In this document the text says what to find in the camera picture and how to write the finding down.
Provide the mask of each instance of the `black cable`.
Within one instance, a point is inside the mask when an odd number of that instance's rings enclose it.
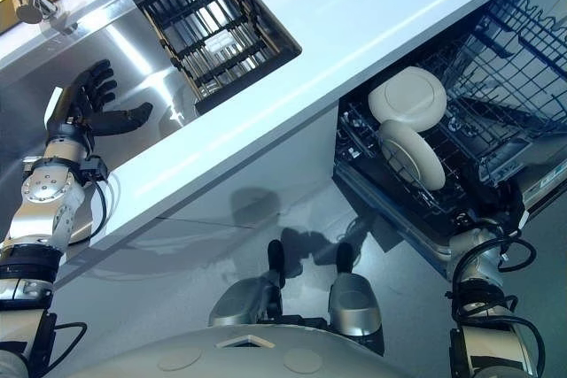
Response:
[[[87,332],[87,324],[84,322],[71,322],[71,323],[64,323],[62,325],[57,325],[54,329],[65,329],[65,328],[80,328],[79,334],[75,337],[75,339],[69,344],[69,346],[63,351],[61,356],[59,356],[53,363],[51,363],[45,369],[45,372],[42,376],[45,376],[49,372],[51,372],[59,363],[61,363],[71,351],[77,346],[77,344],[81,341],[84,337],[85,333]]]
[[[535,327],[535,325],[533,325],[533,323],[531,323],[530,321],[523,319],[523,318],[518,318],[516,316],[483,316],[483,317],[469,317],[470,314],[473,314],[471,312],[466,312],[464,311],[464,309],[462,308],[461,305],[461,295],[459,293],[459,284],[461,283],[461,277],[462,277],[462,273],[464,271],[464,268],[466,266],[469,265],[469,263],[471,261],[473,261],[475,258],[477,258],[478,256],[480,256],[481,254],[485,253],[486,251],[489,251],[493,248],[497,248],[500,247],[501,248],[501,252],[505,252],[508,250],[508,248],[510,247],[510,245],[514,244],[514,243],[518,243],[522,246],[524,246],[525,248],[528,249],[528,251],[530,252],[530,255],[528,256],[528,258],[517,264],[514,266],[510,266],[510,267],[499,267],[499,271],[506,273],[506,272],[512,272],[515,270],[519,270],[522,269],[524,267],[529,266],[536,258],[537,255],[537,251],[535,250],[535,248],[533,247],[533,245],[531,245],[530,243],[519,239],[521,233],[518,231],[514,236],[499,236],[496,237],[494,239],[491,239],[489,241],[485,241],[479,245],[477,245],[476,247],[474,247],[473,249],[467,251],[467,253],[465,253],[464,256],[462,256],[462,258],[459,260],[459,262],[457,263],[456,268],[454,269],[454,274],[453,274],[453,282],[452,282],[452,297],[454,299],[454,303],[453,303],[453,309],[452,309],[452,317],[453,320],[458,323],[459,325],[471,325],[471,326],[485,326],[485,325],[501,325],[501,324],[511,324],[511,323],[516,323],[518,325],[523,325],[527,328],[529,328],[532,333],[533,336],[536,340],[536,344],[538,345],[538,363],[536,366],[536,370],[537,370],[537,374],[538,377],[541,377],[543,375],[543,371],[545,369],[545,363],[546,363],[546,352],[545,352],[545,344],[543,343],[543,338],[541,337],[540,332],[538,331],[538,329]],[[507,299],[511,299],[512,300],[512,305],[510,306],[510,311],[513,311],[512,307],[515,309],[516,305],[517,305],[517,297],[516,296],[508,296],[508,297],[504,297],[501,300],[498,300],[498,303],[491,303],[494,304],[492,307],[495,307],[496,305],[500,305],[501,302],[503,302],[504,300]]]
[[[100,202],[103,205],[103,217],[100,220],[100,223],[98,223],[97,229],[90,234],[89,236],[87,236],[86,238],[82,238],[79,241],[74,241],[72,243],[69,243],[69,246],[71,245],[76,245],[77,243],[84,243],[85,241],[88,241],[89,239],[92,239],[93,237],[95,237],[101,230],[102,228],[105,226],[106,223],[106,216],[107,216],[107,211],[106,211],[106,197],[105,197],[105,193],[103,192],[102,188],[100,187],[100,185],[98,184],[97,181],[95,181],[95,179],[92,176],[89,176],[89,181],[95,185],[95,189],[97,190],[98,196],[100,197]]]

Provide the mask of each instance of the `kitchen counter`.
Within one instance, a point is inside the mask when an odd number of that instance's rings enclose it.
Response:
[[[262,1],[302,53],[116,168],[107,190],[112,215],[91,245],[108,248],[195,197],[487,0]]]

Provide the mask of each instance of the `wire rack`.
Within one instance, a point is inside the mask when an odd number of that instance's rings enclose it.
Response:
[[[281,25],[254,0],[135,2],[172,64],[187,78],[198,103],[219,98],[227,89],[234,95],[300,52]]]
[[[338,150],[346,160],[385,157],[404,190],[432,214],[451,212],[464,197],[458,182],[464,164],[495,185],[522,168],[516,158],[535,139],[567,134],[567,28],[556,28],[529,0],[493,0],[472,32],[438,46],[416,66],[447,91],[445,116],[421,133],[443,165],[445,187],[424,188],[411,167],[380,146],[366,99],[342,111]]]

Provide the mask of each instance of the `white plate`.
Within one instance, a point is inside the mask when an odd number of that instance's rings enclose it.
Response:
[[[447,93],[433,74],[409,66],[370,92],[369,107],[381,123],[397,120],[423,132],[443,117]]]
[[[394,120],[386,120],[378,129],[382,153],[388,164],[404,180],[428,190],[445,186],[445,172],[431,146],[414,129]]]

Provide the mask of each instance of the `gray floor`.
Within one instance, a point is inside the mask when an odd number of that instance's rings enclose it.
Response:
[[[506,276],[507,293],[520,297],[518,314],[533,320],[546,340],[547,377],[567,376],[565,213],[567,195],[528,224],[525,237],[536,245],[539,258],[531,267]],[[231,283],[266,270],[266,246],[283,228],[297,231],[288,233],[286,239],[291,274],[297,276],[283,289],[284,310],[326,317],[328,291],[335,277],[330,264],[332,244],[345,236],[354,218],[350,205],[329,182],[262,229],[243,229],[236,238],[222,228],[209,229],[203,224],[197,232],[201,235],[180,231],[172,236],[173,242],[157,247],[152,244],[162,242],[163,235],[134,242],[125,250],[128,255],[149,246],[159,255],[141,257],[134,262],[138,267],[128,270],[119,268],[124,262],[117,252],[57,294],[53,311],[59,320],[85,320],[89,333],[74,355],[50,376],[66,376],[144,343],[204,327],[209,310]],[[385,223],[380,228],[392,232]],[[217,243],[207,244],[207,238]],[[171,256],[180,251],[187,253],[184,267],[171,267]],[[384,253],[371,236],[361,245],[354,271],[366,276],[377,294],[385,358],[418,377],[448,378],[449,330],[454,324],[444,298],[448,289],[444,279],[405,242]],[[60,337],[58,352],[70,338]]]

